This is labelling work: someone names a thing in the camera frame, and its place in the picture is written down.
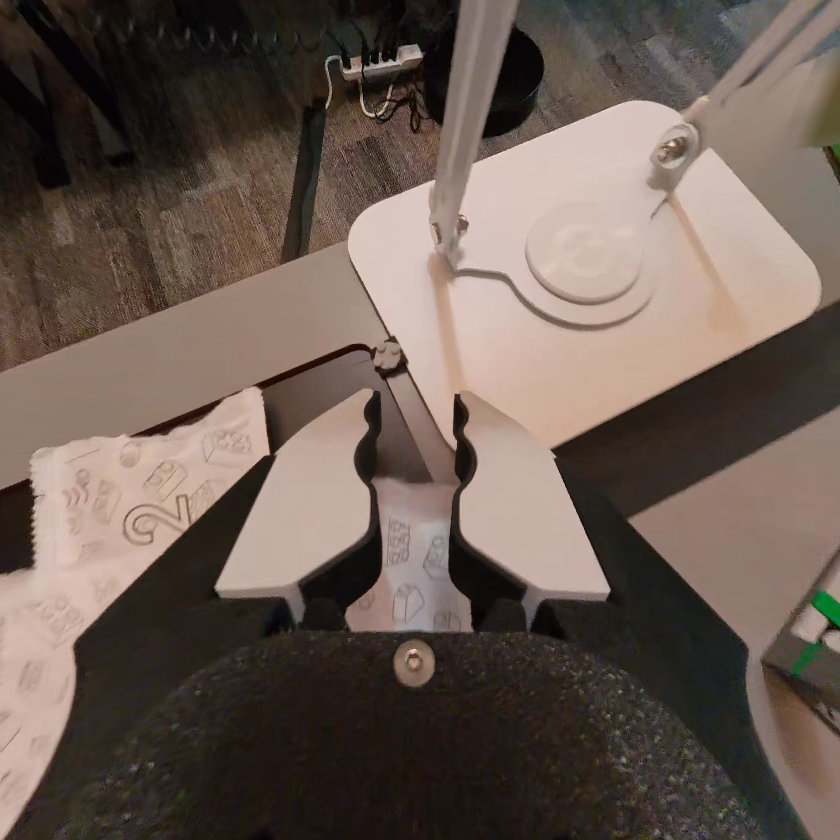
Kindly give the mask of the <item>white power strip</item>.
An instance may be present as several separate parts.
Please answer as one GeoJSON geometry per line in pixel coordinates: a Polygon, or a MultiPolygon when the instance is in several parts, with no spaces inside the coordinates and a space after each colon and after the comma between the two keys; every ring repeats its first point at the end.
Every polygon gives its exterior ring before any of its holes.
{"type": "Polygon", "coordinates": [[[424,52],[419,45],[400,45],[386,56],[384,53],[369,53],[367,63],[362,56],[338,56],[342,78],[348,82],[392,80],[404,72],[419,68],[424,60],[424,52]]]}

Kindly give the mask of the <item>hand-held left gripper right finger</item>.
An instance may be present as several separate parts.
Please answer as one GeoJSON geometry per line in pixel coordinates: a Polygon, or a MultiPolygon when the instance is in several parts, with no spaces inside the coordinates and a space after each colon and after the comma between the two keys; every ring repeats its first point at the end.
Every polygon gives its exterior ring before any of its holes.
{"type": "Polygon", "coordinates": [[[472,606],[606,602],[611,587],[553,452],[478,395],[455,395],[450,577],[472,606]]]}

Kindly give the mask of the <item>black table leg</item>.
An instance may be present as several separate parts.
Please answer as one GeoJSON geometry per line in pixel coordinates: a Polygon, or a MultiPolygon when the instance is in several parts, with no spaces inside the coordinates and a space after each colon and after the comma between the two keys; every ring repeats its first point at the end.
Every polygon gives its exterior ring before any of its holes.
{"type": "Polygon", "coordinates": [[[303,110],[287,226],[280,252],[282,265],[305,256],[309,250],[327,122],[326,103],[324,98],[316,98],[303,110]]]}

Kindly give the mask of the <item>black round base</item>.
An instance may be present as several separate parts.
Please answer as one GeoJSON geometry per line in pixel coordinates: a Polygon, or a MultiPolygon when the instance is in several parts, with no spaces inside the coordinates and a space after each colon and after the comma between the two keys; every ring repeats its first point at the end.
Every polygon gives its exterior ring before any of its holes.
{"type": "MultiPolygon", "coordinates": [[[[450,67],[455,47],[454,18],[430,45],[423,61],[424,102],[428,115],[443,124],[450,67]]],[[[484,139],[491,139],[521,127],[536,108],[543,79],[543,54],[519,27],[513,26],[490,103],[484,139]]]]}

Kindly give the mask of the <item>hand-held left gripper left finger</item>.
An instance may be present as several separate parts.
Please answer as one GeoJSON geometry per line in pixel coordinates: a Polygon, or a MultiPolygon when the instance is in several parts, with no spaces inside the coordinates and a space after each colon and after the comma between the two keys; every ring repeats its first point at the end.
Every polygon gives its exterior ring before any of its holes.
{"type": "Polygon", "coordinates": [[[326,598],[353,604],[382,571],[372,480],[382,430],[378,391],[357,391],[277,450],[219,575],[223,598],[326,598]]]}

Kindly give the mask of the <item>white printed paper bag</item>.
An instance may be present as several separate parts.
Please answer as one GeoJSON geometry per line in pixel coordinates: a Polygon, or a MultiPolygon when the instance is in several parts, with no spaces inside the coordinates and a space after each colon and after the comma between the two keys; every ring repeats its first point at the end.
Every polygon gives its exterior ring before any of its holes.
{"type": "Polygon", "coordinates": [[[167,434],[93,437],[42,448],[30,459],[34,567],[2,575],[2,833],[47,772],[81,685],[76,644],[148,569],[161,582],[93,642],[104,653],[105,697],[117,729],[141,690],[166,690],[164,656],[209,651],[209,631],[187,618],[186,597],[216,604],[209,555],[187,554],[178,595],[161,557],[196,523],[231,525],[233,488],[270,454],[266,400],[257,387],[225,398],[204,419],[167,434]]]}

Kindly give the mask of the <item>grey lego baseplate build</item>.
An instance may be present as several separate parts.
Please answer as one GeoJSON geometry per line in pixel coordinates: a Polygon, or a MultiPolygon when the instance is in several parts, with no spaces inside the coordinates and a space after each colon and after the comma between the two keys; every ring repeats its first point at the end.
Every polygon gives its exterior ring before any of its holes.
{"type": "Polygon", "coordinates": [[[767,647],[762,664],[839,736],[838,550],[767,647]]]}

